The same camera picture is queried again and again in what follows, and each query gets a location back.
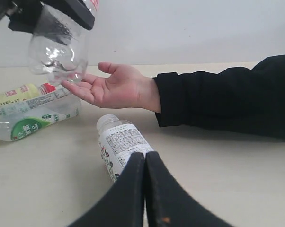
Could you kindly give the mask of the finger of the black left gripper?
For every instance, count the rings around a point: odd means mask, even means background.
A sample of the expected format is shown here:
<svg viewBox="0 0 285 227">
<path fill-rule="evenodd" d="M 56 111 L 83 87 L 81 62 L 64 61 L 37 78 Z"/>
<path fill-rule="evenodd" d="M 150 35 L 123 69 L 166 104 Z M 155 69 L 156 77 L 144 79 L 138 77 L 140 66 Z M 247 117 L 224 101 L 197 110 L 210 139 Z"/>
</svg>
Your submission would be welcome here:
<svg viewBox="0 0 285 227">
<path fill-rule="evenodd" d="M 13 31 L 44 37 L 62 45 L 71 43 L 71 30 L 65 24 L 69 17 L 39 0 L 13 0 L 15 11 L 7 13 Z"/>
<path fill-rule="evenodd" d="M 92 30 L 95 23 L 94 0 L 42 0 L 41 2 L 69 16 L 82 28 Z"/>
</svg>

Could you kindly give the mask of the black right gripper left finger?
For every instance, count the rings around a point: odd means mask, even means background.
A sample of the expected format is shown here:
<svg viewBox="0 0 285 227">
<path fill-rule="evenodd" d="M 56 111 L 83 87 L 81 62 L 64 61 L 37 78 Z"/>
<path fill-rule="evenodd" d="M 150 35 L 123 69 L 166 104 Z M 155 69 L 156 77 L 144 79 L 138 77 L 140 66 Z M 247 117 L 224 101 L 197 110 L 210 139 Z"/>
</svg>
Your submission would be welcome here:
<svg viewBox="0 0 285 227">
<path fill-rule="evenodd" d="M 144 155 L 130 156 L 117 181 L 71 227 L 142 227 Z"/>
</svg>

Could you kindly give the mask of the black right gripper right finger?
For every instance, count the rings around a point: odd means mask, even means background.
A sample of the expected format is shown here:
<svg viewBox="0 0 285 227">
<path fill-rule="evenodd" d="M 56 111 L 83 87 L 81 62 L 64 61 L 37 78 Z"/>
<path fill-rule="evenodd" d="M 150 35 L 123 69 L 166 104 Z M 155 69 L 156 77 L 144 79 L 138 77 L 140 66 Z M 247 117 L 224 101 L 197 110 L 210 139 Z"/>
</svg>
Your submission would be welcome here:
<svg viewBox="0 0 285 227">
<path fill-rule="evenodd" d="M 166 168 L 157 152 L 145 157 L 145 199 L 150 227 L 229 227 L 193 199 Z"/>
</svg>

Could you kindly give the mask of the person's open bare hand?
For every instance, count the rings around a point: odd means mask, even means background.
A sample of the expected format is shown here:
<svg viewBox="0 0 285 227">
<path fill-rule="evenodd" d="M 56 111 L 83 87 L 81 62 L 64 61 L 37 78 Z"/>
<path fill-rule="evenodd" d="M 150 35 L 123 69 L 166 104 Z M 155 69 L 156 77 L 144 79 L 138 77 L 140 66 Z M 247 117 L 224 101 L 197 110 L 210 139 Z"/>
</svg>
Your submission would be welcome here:
<svg viewBox="0 0 285 227">
<path fill-rule="evenodd" d="M 161 113 L 159 90 L 154 79 L 123 64 L 101 62 L 98 69 L 109 74 L 109 77 L 86 74 L 80 83 L 64 81 L 62 86 L 100 108 L 143 108 Z"/>
</svg>

